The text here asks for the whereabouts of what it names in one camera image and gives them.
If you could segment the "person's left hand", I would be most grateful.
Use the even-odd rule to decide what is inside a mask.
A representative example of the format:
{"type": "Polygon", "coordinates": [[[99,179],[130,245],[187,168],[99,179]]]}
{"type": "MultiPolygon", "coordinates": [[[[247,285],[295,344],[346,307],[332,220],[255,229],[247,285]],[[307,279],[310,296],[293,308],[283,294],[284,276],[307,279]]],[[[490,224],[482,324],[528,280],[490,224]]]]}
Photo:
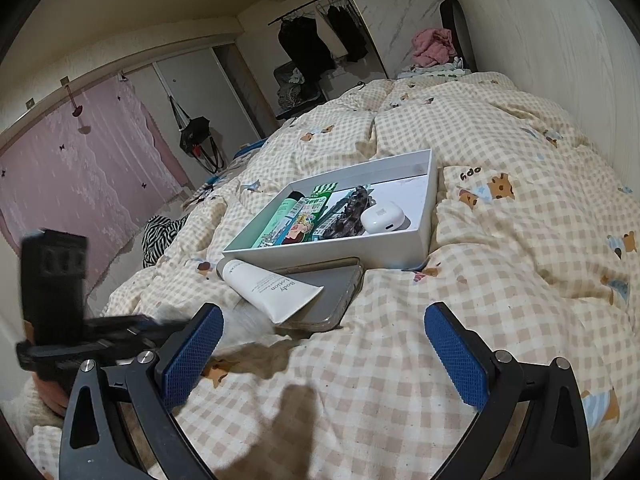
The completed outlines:
{"type": "Polygon", "coordinates": [[[57,382],[41,379],[37,374],[32,375],[38,396],[52,412],[64,417],[68,407],[68,394],[57,382]]]}

